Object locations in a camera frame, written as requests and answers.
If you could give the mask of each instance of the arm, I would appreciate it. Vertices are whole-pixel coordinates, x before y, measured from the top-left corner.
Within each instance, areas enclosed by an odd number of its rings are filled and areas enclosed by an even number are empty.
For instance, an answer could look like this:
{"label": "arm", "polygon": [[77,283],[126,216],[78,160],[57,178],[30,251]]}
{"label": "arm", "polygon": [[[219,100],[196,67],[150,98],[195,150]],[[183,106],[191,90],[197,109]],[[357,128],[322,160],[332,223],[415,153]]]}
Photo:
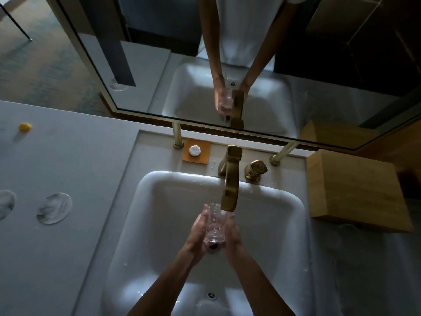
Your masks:
{"label": "arm", "polygon": [[208,249],[208,242],[203,241],[208,215],[208,206],[205,205],[202,214],[193,224],[186,244],[178,252],[174,262],[139,299],[127,314],[128,316],[171,315],[187,276]]}
{"label": "arm", "polygon": [[240,89],[245,92],[245,95],[248,94],[250,87],[254,84],[267,63],[269,63],[271,58],[275,55],[284,40],[292,19],[297,12],[298,6],[299,4],[285,2],[281,13],[273,21],[259,52],[257,52],[253,64],[240,84]]}
{"label": "arm", "polygon": [[200,25],[202,26],[203,42],[208,53],[210,72],[213,79],[215,93],[215,109],[220,114],[229,114],[229,111],[219,109],[224,98],[225,80],[222,75],[221,56],[219,54],[219,16],[216,0],[199,0]]}
{"label": "arm", "polygon": [[234,217],[230,217],[225,226],[225,253],[238,276],[254,316],[295,316],[256,261],[244,249]]}

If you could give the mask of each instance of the black furniture leg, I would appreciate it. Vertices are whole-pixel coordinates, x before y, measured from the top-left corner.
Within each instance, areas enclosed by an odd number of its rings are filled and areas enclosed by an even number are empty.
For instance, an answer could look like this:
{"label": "black furniture leg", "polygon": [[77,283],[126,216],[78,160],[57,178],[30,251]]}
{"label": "black furniture leg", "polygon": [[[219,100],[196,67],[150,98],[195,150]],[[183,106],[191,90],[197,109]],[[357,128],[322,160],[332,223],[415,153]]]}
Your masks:
{"label": "black furniture leg", "polygon": [[4,6],[0,3],[0,7],[2,10],[7,14],[8,17],[13,21],[13,23],[19,28],[19,30],[28,38],[29,41],[33,41],[29,35],[26,34],[26,32],[21,28],[21,26],[15,21],[13,16],[10,15],[10,13],[4,8]]}

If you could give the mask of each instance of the forearm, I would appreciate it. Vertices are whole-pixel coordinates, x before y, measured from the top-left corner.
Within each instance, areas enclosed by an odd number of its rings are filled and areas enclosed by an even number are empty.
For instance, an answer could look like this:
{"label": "forearm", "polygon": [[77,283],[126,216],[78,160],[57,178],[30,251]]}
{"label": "forearm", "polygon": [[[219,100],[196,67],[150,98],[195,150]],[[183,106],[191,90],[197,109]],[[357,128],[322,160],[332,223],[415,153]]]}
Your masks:
{"label": "forearm", "polygon": [[291,4],[285,2],[281,13],[272,23],[266,37],[253,61],[249,71],[247,72],[244,82],[248,87],[251,87],[256,81],[257,77],[263,71],[267,63],[272,59],[285,38],[291,21],[297,12],[299,4]]}
{"label": "forearm", "polygon": [[184,248],[176,259],[139,299],[128,316],[171,315],[177,297],[192,269],[193,255]]}
{"label": "forearm", "polygon": [[219,16],[216,0],[199,0],[200,24],[213,79],[222,75],[219,54]]}
{"label": "forearm", "polygon": [[242,246],[238,250],[233,267],[254,316],[294,315],[257,262]]}

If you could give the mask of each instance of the hand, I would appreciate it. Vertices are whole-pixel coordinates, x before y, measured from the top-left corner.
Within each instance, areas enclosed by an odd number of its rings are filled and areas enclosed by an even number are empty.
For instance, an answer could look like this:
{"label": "hand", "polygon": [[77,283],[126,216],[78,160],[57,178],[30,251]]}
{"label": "hand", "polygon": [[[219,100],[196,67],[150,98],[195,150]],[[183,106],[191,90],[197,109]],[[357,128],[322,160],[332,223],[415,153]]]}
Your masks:
{"label": "hand", "polygon": [[248,86],[245,80],[243,80],[240,83],[238,89],[244,92],[244,101],[245,101],[245,99],[247,98],[248,92],[250,91],[250,86]]}
{"label": "hand", "polygon": [[192,231],[186,240],[186,244],[183,246],[183,250],[191,253],[194,257],[192,266],[196,265],[202,259],[209,248],[209,243],[203,240],[206,235],[208,217],[209,206],[205,204],[203,206],[202,214],[199,214],[194,221]]}
{"label": "hand", "polygon": [[225,222],[225,243],[223,246],[229,264],[234,266],[239,251],[243,249],[241,235],[238,226],[235,224],[234,215],[227,218]]}
{"label": "hand", "polygon": [[226,99],[225,79],[224,76],[220,75],[213,79],[213,91],[215,94],[215,109],[216,111],[224,116],[231,115],[231,109],[227,109],[227,104],[224,102]]}

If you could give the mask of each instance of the sink basin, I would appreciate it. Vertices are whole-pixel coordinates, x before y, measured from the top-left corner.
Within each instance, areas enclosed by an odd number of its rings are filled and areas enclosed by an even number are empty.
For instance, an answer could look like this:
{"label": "sink basin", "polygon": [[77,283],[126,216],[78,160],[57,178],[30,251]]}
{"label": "sink basin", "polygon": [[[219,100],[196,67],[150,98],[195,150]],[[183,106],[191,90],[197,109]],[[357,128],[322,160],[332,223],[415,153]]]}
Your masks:
{"label": "sink basin", "polygon": [[[181,64],[175,71],[168,91],[163,116],[228,126],[215,110],[213,80],[209,62]],[[245,70],[223,66],[227,88],[238,88]],[[251,87],[243,108],[244,129],[297,138],[292,99],[286,83],[260,76]]]}
{"label": "sink basin", "polygon": [[[223,185],[216,177],[167,171],[140,181],[108,271],[106,314],[126,315],[174,260],[203,204],[220,201]],[[245,248],[285,302],[297,316],[311,312],[302,202],[285,191],[240,182],[235,217]],[[207,253],[192,269],[172,315],[252,315],[224,250]]]}

